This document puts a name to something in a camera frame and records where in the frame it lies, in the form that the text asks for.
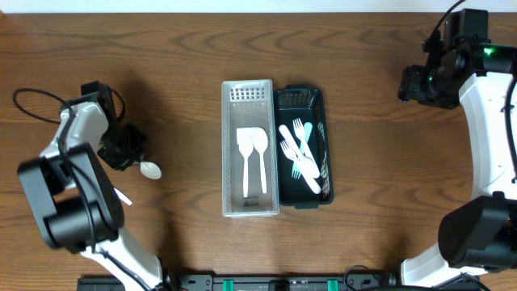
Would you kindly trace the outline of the clear plastic basket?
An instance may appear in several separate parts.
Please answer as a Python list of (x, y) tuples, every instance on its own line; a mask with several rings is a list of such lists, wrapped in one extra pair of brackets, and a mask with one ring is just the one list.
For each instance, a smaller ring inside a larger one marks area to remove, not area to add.
[[(221, 84), (222, 214), (225, 217), (269, 217), (280, 212), (274, 109), (270, 79)], [(237, 133), (247, 133), (253, 143), (257, 128), (267, 134), (268, 147), (264, 153), (267, 193), (262, 193), (259, 153), (254, 148), (248, 159), (249, 191), (245, 198), (244, 159), (239, 152)]]

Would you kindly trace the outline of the white plastic spoon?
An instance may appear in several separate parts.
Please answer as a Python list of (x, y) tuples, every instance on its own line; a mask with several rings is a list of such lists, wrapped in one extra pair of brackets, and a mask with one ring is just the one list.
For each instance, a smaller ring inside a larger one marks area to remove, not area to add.
[(119, 197), (119, 199), (122, 202), (124, 202), (127, 205), (132, 205), (132, 200), (128, 196), (123, 194), (121, 190), (119, 190), (118, 188), (114, 188), (114, 190), (115, 190), (116, 195)]
[(309, 158), (305, 157), (295, 142), (291, 132), (289, 131), (288, 127), (285, 124), (282, 124), (279, 126), (279, 131), (284, 140), (288, 142), (288, 144), (295, 150), (296, 155), (301, 159), (301, 161), (305, 164), (306, 168), (308, 169), (309, 173), (314, 177), (315, 179), (320, 176), (320, 172), (316, 166), (314, 166), (314, 162), (312, 162)]
[(238, 132), (237, 133), (237, 144), (239, 147), (239, 152), (241, 153), (243, 159), (244, 159), (244, 165), (243, 165), (243, 196), (245, 198), (248, 197), (248, 191), (249, 191), (249, 166), (248, 166), (248, 159), (251, 156), (251, 153), (253, 152), (253, 143), (247, 133), (244, 132)]
[(264, 161), (264, 153), (268, 147), (267, 134), (264, 129), (257, 128), (254, 131), (254, 148), (257, 150), (259, 154), (259, 163), (260, 163), (260, 179), (261, 179), (261, 188), (262, 193), (267, 193), (267, 177), (266, 177), (266, 169), (265, 169), (265, 161)]

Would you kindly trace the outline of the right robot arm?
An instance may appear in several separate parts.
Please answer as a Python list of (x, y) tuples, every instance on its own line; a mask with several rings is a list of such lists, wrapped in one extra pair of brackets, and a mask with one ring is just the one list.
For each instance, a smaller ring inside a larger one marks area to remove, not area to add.
[(403, 73), (398, 98), (464, 110), (473, 161), (469, 202), (447, 214), (437, 243), (400, 267), (403, 285), (516, 267), (516, 50), (487, 39), (426, 40), (425, 65)]

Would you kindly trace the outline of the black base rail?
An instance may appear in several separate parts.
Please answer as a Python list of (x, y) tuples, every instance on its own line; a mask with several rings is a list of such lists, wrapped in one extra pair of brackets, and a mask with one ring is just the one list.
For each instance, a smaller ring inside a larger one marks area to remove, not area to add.
[[(482, 284), (478, 277), (459, 275), (445, 283), (433, 287), (418, 287), (402, 285), (395, 273), (366, 273), (356, 272), (341, 276), (307, 276), (307, 277), (273, 277), (273, 276), (211, 276), (188, 275), (181, 276), (179, 286), (173, 289), (167, 287), (157, 290), (182, 291), (293, 291), (293, 290), (439, 290), (439, 291), (481, 291), (490, 290)], [(115, 277), (79, 278), (77, 291), (116, 291), (125, 290), (122, 283)]]

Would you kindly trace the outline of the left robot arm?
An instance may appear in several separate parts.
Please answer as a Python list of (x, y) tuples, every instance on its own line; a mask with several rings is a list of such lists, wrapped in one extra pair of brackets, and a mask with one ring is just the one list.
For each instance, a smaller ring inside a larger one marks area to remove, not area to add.
[(95, 153), (112, 125), (109, 111), (98, 102), (68, 103), (60, 118), (48, 147), (18, 168), (44, 241), (96, 261), (127, 290), (176, 290), (161, 260), (125, 228), (120, 191)]

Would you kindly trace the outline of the white plastic utensil handle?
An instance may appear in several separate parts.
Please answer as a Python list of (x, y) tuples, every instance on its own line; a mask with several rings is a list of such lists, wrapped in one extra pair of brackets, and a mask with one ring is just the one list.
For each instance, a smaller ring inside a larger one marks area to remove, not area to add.
[(133, 165), (139, 167), (141, 174), (146, 178), (160, 179), (162, 177), (161, 168), (154, 162), (141, 161), (134, 162)]

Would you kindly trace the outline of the white plastic fork top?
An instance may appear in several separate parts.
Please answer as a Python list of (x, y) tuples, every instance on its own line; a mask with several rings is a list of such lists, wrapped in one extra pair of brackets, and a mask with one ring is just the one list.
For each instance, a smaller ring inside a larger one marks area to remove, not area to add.
[[(313, 130), (313, 125), (310, 122), (305, 122), (304, 129), (305, 129), (305, 141), (309, 142), (310, 134)], [(297, 167), (297, 165), (295, 165), (295, 164), (292, 165), (292, 177), (294, 179), (299, 179), (301, 177), (301, 172), (300, 172), (299, 168)]]

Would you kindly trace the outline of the black plastic basket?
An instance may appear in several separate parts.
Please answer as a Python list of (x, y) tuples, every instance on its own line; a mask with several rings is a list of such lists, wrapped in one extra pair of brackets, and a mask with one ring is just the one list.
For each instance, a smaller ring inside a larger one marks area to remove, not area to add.
[(278, 176), (280, 183), (280, 203), (297, 209), (315, 209), (328, 205), (334, 200), (334, 185), (330, 163), (330, 147), (326, 126), (326, 114), (322, 91), (307, 85), (287, 85), (274, 92), (275, 125), (285, 124), (294, 132), (294, 119), (310, 122), (313, 130), (309, 138), (309, 148), (317, 164), (320, 176), (316, 178), (321, 192), (314, 194), (303, 176), (292, 177), (292, 160), (281, 149), (277, 150)]

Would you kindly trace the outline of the white plastic fork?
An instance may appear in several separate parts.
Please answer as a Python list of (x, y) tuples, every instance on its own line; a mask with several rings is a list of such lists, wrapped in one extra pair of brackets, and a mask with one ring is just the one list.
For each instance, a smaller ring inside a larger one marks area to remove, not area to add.
[(294, 128), (296, 137), (301, 142), (301, 152), (302, 152), (302, 154), (305, 157), (309, 158), (312, 162), (315, 162), (315, 160), (313, 158), (313, 155), (312, 155), (312, 153), (310, 151), (308, 142), (306, 141), (307, 133), (305, 131), (305, 127), (304, 127), (303, 123), (301, 122), (301, 119), (300, 118), (294, 119), (292, 121), (292, 123), (293, 123), (293, 128)]
[(317, 183), (314, 177), (309, 173), (305, 164), (301, 161), (301, 159), (296, 155), (295, 150), (288, 144), (286, 140), (280, 142), (280, 147), (284, 152), (284, 155), (293, 161), (293, 163), (298, 167), (301, 175), (304, 177), (305, 182), (308, 184), (309, 188), (314, 194), (319, 194), (321, 192), (321, 187)]
[[(313, 130), (313, 125), (310, 122), (305, 122), (304, 129), (305, 129), (305, 141), (309, 142), (310, 134)], [(297, 165), (295, 165), (295, 164), (292, 165), (292, 177), (294, 179), (299, 179), (301, 177), (301, 172), (300, 172), (299, 168), (297, 167)]]

